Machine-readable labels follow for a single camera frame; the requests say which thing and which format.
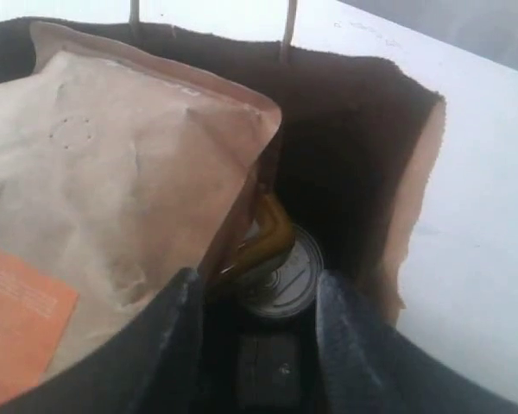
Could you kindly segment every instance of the brown paper bag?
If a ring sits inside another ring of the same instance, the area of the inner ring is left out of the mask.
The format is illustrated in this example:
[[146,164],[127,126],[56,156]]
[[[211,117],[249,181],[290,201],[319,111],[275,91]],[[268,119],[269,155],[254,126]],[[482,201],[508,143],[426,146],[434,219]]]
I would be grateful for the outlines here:
[[117,41],[34,23],[35,74],[0,85],[0,249],[76,289],[47,370],[118,332],[250,224],[268,98]]

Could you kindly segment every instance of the white table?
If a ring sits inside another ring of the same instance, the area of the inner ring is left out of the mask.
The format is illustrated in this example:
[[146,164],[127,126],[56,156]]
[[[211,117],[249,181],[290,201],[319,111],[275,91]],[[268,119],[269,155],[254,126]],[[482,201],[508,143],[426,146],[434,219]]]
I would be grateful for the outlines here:
[[[126,22],[129,0],[4,0],[0,20]],[[142,20],[239,40],[279,40],[284,0],[142,0]],[[444,142],[401,267],[398,329],[518,403],[518,72],[351,6],[300,0],[294,45],[381,56],[439,91]]]

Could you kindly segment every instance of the metal can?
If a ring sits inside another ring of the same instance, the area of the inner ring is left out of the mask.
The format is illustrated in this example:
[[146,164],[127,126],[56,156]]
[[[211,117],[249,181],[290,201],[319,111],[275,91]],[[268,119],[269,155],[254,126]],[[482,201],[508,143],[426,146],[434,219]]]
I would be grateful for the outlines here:
[[324,259],[311,235],[297,225],[294,230],[295,244],[284,264],[240,295],[240,304],[257,317],[295,317],[314,302]]

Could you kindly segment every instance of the paper bag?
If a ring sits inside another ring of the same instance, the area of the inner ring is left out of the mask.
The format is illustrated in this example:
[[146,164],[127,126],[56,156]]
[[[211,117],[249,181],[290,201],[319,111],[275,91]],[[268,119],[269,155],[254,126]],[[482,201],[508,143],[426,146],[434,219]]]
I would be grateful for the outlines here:
[[49,377],[181,267],[209,276],[250,224],[265,96],[117,41],[34,23],[35,74],[0,85],[0,250],[79,300]]

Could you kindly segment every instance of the orange label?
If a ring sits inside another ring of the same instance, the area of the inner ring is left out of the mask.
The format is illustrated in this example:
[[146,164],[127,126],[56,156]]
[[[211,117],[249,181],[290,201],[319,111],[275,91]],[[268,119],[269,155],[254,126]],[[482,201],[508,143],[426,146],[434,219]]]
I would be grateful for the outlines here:
[[0,252],[0,403],[39,383],[77,292]]

